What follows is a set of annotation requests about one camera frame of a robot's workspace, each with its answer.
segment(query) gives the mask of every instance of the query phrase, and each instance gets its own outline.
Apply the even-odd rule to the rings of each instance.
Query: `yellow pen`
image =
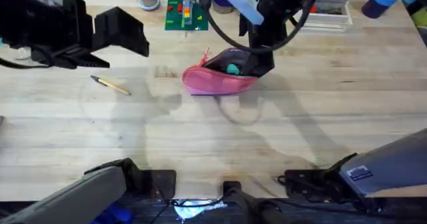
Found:
[[[125,89],[122,89],[122,88],[120,88],[120,87],[118,87],[116,85],[108,83],[107,81],[102,80],[99,77],[96,77],[94,75],[92,75],[91,77],[92,77],[93,80],[95,80],[96,82],[98,82],[98,83],[100,83],[100,84],[102,84],[102,85],[104,85],[106,87],[111,87],[112,89],[115,89],[116,91],[120,91],[121,93],[123,93],[125,95],[131,95],[131,93],[129,93],[129,91],[126,91]]]

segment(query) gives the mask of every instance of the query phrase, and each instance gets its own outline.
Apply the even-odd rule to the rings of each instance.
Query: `blue object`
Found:
[[[130,210],[113,203],[92,221],[91,224],[116,224],[118,221],[132,224],[132,218],[133,213]]]
[[[362,12],[369,18],[379,18],[397,0],[369,0],[362,7]]]
[[[227,73],[232,75],[239,75],[240,74],[239,67],[234,64],[229,64],[227,66]]]

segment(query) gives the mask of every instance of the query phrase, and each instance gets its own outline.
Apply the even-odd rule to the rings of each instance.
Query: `green lego baseplate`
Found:
[[[166,13],[166,31],[207,31],[207,17],[205,11],[199,6],[199,3],[193,3],[193,21],[191,25],[183,24],[182,13],[178,12],[179,4],[182,4],[182,0],[167,0],[167,6],[173,9]]]

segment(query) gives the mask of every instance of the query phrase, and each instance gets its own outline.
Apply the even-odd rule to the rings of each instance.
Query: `pencil case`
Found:
[[[258,78],[241,75],[250,53],[226,49],[207,60],[207,51],[199,65],[187,68],[182,81],[192,95],[229,95],[245,91]]]

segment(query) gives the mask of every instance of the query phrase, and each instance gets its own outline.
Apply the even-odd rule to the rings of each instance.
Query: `black cable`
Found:
[[[251,48],[251,47],[246,47],[236,41],[234,41],[233,39],[231,39],[230,37],[227,36],[227,34],[225,34],[220,27],[218,27],[218,25],[216,24],[216,22],[214,21],[214,19],[211,16],[211,13],[209,10],[206,11],[206,15],[207,15],[207,20],[209,21],[209,23],[211,24],[211,26],[213,27],[213,29],[216,31],[216,33],[222,38],[224,39],[224,41],[226,41],[227,43],[229,43],[230,45],[237,47],[238,49],[241,49],[243,51],[247,51],[253,54],[265,54],[265,53],[269,53],[271,51],[275,51],[281,47],[283,47],[284,45],[288,44],[296,35],[296,33],[298,33],[298,31],[300,31],[300,29],[304,26],[304,24],[307,21],[308,15],[310,14],[310,9],[312,8],[314,2],[316,0],[307,0],[303,9],[302,9],[302,15],[300,18],[300,21],[297,23],[297,25],[295,26],[294,30],[292,30],[292,32],[283,40],[280,41],[279,43],[276,43],[274,45],[272,45],[271,47],[264,47],[264,48]]]
[[[13,69],[20,69],[20,70],[50,68],[50,67],[55,65],[55,63],[53,62],[52,56],[48,52],[46,52],[44,49],[37,47],[37,46],[30,46],[30,48],[40,52],[42,54],[42,56],[44,57],[47,65],[34,65],[34,66],[22,65],[22,64],[18,64],[18,63],[13,63],[13,62],[8,61],[8,60],[4,60],[3,58],[0,58],[0,65],[2,65],[4,67],[13,68]]]
[[[427,216],[397,216],[397,215],[385,215],[385,214],[374,214],[374,213],[363,213],[358,211],[348,211],[348,210],[340,210],[340,209],[330,209],[330,208],[324,208],[324,207],[312,207],[307,205],[301,205],[298,203],[293,203],[291,201],[285,201],[283,199],[275,199],[275,201],[278,201],[280,203],[290,205],[292,207],[297,207],[300,209],[309,209],[313,211],[325,211],[329,213],[343,213],[343,214],[350,214],[350,215],[359,215],[359,216],[365,216],[365,217],[375,217],[375,218],[383,218],[383,219],[392,219],[392,220],[422,220],[425,221],[427,219]]]
[[[159,211],[159,213],[153,218],[153,220],[150,222],[150,224],[154,224],[155,221],[157,220],[157,218],[160,217],[160,215],[166,211],[166,209],[169,207],[169,205],[166,205],[161,211]]]

